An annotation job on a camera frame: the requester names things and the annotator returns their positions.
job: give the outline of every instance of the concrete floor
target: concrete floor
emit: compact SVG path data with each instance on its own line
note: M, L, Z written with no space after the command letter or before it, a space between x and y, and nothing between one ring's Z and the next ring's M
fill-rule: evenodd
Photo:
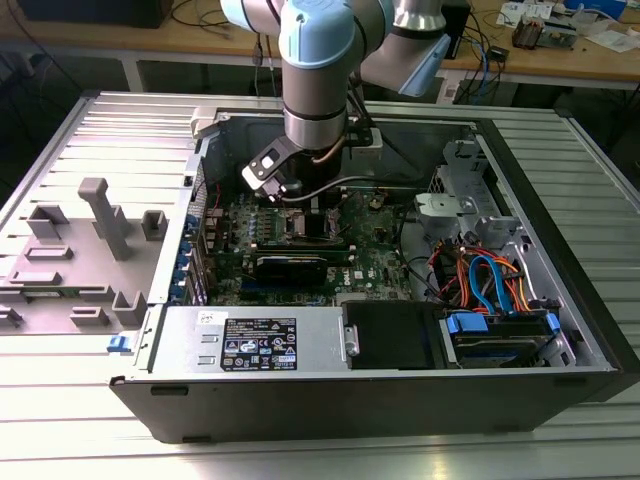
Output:
M83 89L127 90L126 79L116 61L71 58L59 58L58 61ZM24 79L11 89L6 88L6 84L0 86L0 157L3 159L0 204L55 133L64 118L64 109L69 110L78 98L79 92L55 66L47 68L49 63L48 59L42 59L34 77ZM225 95L252 95L255 92L251 67L145 62L143 69L148 87L154 92ZM1 78L7 78L6 70L0 73ZM440 80L436 80L429 92L418 100L434 102L439 85ZM266 69L260 72L259 89L261 94L271 96L271 81ZM365 96L368 99L415 101L377 88L366 88ZM487 96L480 104L509 106L512 101L514 106L568 109L600 145L605 145L612 129L619 128L617 122L623 97L621 92L504 84L495 96ZM640 185L639 134L640 115L636 115L610 152L612 160L636 188Z

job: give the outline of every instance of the circuit board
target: circuit board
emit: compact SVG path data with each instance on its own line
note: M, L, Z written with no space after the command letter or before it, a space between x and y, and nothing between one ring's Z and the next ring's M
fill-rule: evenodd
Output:
M351 192L338 207L316 213L263 207L240 195L211 215L211 305L331 306L347 300L411 299L395 251L394 206L374 192ZM324 229L323 236L298 238L295 232L304 222L306 233ZM326 279L321 285L260 285L254 260L267 255L321 258L327 263Z

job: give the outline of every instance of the motherboard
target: motherboard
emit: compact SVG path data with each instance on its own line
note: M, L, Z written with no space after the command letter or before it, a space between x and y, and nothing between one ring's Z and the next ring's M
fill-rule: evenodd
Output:
M411 299L396 252L398 206L375 190L345 190L329 205L284 208L241 194L209 208L209 303Z

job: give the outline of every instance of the blue cable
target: blue cable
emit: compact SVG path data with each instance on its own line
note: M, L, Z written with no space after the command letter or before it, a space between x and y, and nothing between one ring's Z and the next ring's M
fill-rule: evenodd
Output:
M512 312L513 307L511 306L511 300L509 300L509 295L504 291L504 286L502 284L502 272L500 271L500 267L486 255L477 256L471 261L471 265L469 265L469 286L471 287L471 292L473 292L473 295L480 303L487 307L489 314L494 315L496 313L496 309L493 307L491 302L482 295L476 282L476 266L483 260L489 264L489 267L491 267L491 272L493 273L493 278L496 282L496 293L498 294L500 308L502 308L502 311L504 312Z
M482 80L480 81L480 88L478 89L478 93L476 93L473 101L471 102L473 105L476 105L478 103L478 100L480 100L480 97L484 95L484 87L487 82L487 77L489 76L489 62L487 61L487 54L484 51L484 48L482 48L482 45L480 44L480 42L477 42L476 40L471 40L471 44L477 47L478 50L480 50L480 53L482 54L482 64L484 66L484 70L482 73Z

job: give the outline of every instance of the power supply label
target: power supply label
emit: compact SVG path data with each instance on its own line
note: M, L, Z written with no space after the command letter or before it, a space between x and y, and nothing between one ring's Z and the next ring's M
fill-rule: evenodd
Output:
M296 370L295 318L228 318L221 367L226 372Z

